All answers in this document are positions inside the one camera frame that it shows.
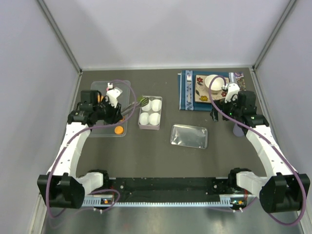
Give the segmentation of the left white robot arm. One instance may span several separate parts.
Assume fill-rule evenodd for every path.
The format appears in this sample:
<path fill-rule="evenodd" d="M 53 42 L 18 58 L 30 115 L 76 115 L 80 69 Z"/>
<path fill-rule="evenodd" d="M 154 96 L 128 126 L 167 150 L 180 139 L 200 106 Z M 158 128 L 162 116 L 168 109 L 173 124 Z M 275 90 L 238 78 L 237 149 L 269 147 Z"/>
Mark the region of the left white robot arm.
<path fill-rule="evenodd" d="M 91 127 L 103 120 L 116 124 L 122 119 L 121 104 L 117 98 L 122 91 L 113 88 L 105 96 L 97 90 L 84 90 L 80 102 L 70 112 L 66 131 L 58 156 L 47 174 L 37 179 L 39 191 L 46 206 L 79 209 L 86 195 L 97 190 L 109 191 L 111 182 L 103 170 L 92 170 L 82 177 L 77 176 L 77 165 Z"/>

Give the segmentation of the metal tongs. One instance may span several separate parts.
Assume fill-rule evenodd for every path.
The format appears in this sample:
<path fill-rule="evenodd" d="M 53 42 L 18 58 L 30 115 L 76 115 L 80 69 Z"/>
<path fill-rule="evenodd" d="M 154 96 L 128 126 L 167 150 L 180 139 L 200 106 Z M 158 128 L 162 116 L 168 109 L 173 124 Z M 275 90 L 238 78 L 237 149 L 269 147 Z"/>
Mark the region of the metal tongs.
<path fill-rule="evenodd" d="M 138 100 L 137 100 L 136 102 L 133 102 L 130 105 L 128 105 L 127 107 L 125 107 L 124 109 L 122 109 L 121 115 L 126 116 L 127 114 L 131 113 L 133 110 L 135 110 L 137 108 L 145 107 L 148 104 L 149 104 L 149 98 L 143 97 L 142 102 L 138 102 Z"/>

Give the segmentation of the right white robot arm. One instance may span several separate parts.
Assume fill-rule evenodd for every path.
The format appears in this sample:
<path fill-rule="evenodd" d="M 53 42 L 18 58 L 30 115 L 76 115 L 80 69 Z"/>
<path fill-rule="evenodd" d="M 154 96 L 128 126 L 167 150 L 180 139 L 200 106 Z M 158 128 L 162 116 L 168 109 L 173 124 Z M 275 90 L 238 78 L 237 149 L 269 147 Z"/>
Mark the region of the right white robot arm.
<path fill-rule="evenodd" d="M 213 120 L 217 122 L 218 115 L 222 114 L 223 120 L 236 123 L 253 145 L 266 172 L 267 178 L 262 179 L 248 169 L 233 169 L 233 177 L 227 181 L 229 190 L 251 192 L 269 214 L 305 211 L 310 179 L 307 174 L 298 173 L 282 154 L 269 122 L 257 113 L 255 93 L 238 91 L 230 101 L 222 99 L 212 105 Z"/>

